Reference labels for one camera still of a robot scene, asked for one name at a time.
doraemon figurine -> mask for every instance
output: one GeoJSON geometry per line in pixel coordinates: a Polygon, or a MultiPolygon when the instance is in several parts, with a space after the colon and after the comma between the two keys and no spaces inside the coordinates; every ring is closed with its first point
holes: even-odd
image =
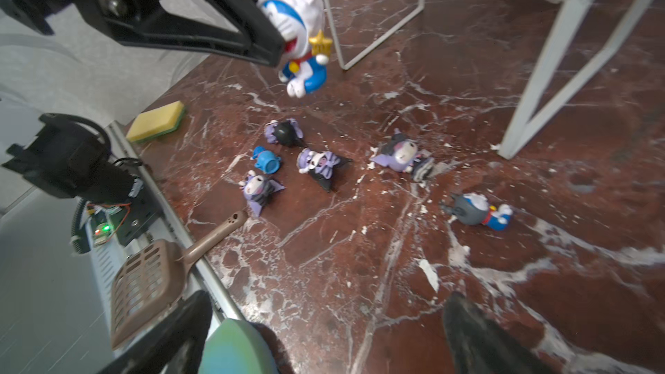
{"type": "Polygon", "coordinates": [[[287,119],[279,123],[277,120],[272,120],[265,126],[265,138],[271,145],[280,143],[287,147],[307,147],[303,142],[303,131],[295,119],[287,119]]]}
{"type": "Polygon", "coordinates": [[[414,182],[427,179],[434,166],[434,159],[419,151],[414,141],[401,133],[400,129],[395,129],[390,142],[381,148],[377,156],[370,158],[370,161],[397,172],[410,173],[414,182]]]}
{"type": "Polygon", "coordinates": [[[247,205],[254,211],[256,216],[261,215],[261,210],[268,203],[268,198],[284,186],[273,179],[268,179],[263,175],[256,175],[256,172],[250,170],[247,172],[247,178],[240,181],[240,187],[247,200],[247,205]]]}
{"type": "Polygon", "coordinates": [[[252,160],[256,159],[254,168],[261,169],[264,173],[275,173],[279,169],[282,158],[270,152],[263,146],[256,146],[252,160]]]}
{"type": "Polygon", "coordinates": [[[323,36],[322,0],[257,0],[286,42],[289,62],[279,72],[291,97],[302,97],[326,82],[332,40],[323,36]]]}
{"type": "Polygon", "coordinates": [[[490,229],[499,231],[505,229],[513,215],[510,206],[501,204],[497,209],[487,202],[485,195],[475,193],[453,194],[452,198],[453,206],[447,206],[443,201],[439,205],[446,214],[454,216],[462,224],[483,224],[490,229]]]}
{"type": "Polygon", "coordinates": [[[351,162],[351,159],[337,156],[333,152],[326,151],[317,153],[304,148],[298,155],[298,172],[309,173],[323,189],[330,192],[330,179],[333,177],[334,169],[351,162]]]}

white metal leg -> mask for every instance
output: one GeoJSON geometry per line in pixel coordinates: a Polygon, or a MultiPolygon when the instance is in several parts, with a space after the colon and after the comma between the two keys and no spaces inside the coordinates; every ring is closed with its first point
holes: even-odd
{"type": "Polygon", "coordinates": [[[617,53],[653,0],[634,0],[603,49],[596,54],[540,112],[533,116],[545,88],[557,69],[563,54],[584,18],[589,2],[566,0],[550,32],[536,67],[524,90],[515,114],[503,136],[499,154],[512,159],[543,128],[561,107],[572,98],[617,53]]]}
{"type": "Polygon", "coordinates": [[[344,57],[342,56],[342,47],[339,43],[339,37],[337,36],[337,29],[335,28],[335,23],[333,20],[333,8],[330,6],[330,0],[323,0],[323,2],[326,5],[327,13],[328,13],[328,24],[330,25],[330,33],[332,34],[332,40],[335,43],[335,51],[337,53],[337,62],[339,63],[339,66],[342,68],[342,70],[348,70],[349,68],[353,67],[356,65],[358,61],[360,61],[362,58],[366,57],[367,54],[369,54],[371,51],[374,50],[374,48],[378,47],[381,45],[388,37],[393,35],[395,32],[397,32],[400,28],[406,24],[406,22],[410,21],[413,19],[416,15],[418,15],[422,10],[425,8],[425,0],[418,0],[418,7],[413,10],[413,12],[409,13],[404,19],[401,21],[397,22],[395,26],[393,26],[391,29],[389,29],[385,34],[381,35],[377,40],[372,42],[370,46],[365,48],[364,50],[361,51],[360,54],[356,55],[351,61],[348,63],[344,63],[344,57]]]}

sponge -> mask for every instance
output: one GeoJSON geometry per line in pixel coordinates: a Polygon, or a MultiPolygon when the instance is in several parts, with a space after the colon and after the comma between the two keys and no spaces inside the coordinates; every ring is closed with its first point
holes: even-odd
{"type": "Polygon", "coordinates": [[[172,132],[178,129],[184,114],[185,104],[180,101],[141,113],[127,132],[127,140],[140,143],[172,132]]]}

litter scoop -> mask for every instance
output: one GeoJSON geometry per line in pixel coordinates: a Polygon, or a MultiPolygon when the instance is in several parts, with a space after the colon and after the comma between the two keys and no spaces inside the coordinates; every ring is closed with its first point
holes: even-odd
{"type": "Polygon", "coordinates": [[[111,348],[126,344],[177,303],[189,269],[246,220],[247,213],[238,211],[185,250],[177,243],[156,240],[129,257],[111,288],[111,348]]]}

red marble surface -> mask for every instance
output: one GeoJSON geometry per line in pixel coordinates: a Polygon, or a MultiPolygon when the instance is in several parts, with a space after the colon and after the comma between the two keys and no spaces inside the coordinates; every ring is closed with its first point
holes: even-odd
{"type": "MultiPolygon", "coordinates": [[[[415,1],[332,0],[347,59],[415,1]]],[[[548,97],[630,1],[594,4],[548,97]]],[[[441,311],[453,291],[556,369],[665,371],[665,0],[506,161],[490,146],[557,8],[427,0],[352,70],[333,55],[312,96],[289,98],[274,69],[213,56],[150,107],[187,106],[176,132],[139,150],[195,238],[245,208],[237,182],[267,121],[294,117],[312,148],[354,160],[328,194],[297,172],[297,150],[271,146],[286,190],[207,255],[284,373],[451,373],[441,311]],[[369,167],[394,127],[439,162],[427,185],[369,167]],[[514,206],[506,231],[447,223],[438,202],[471,191],[514,206]]]]}

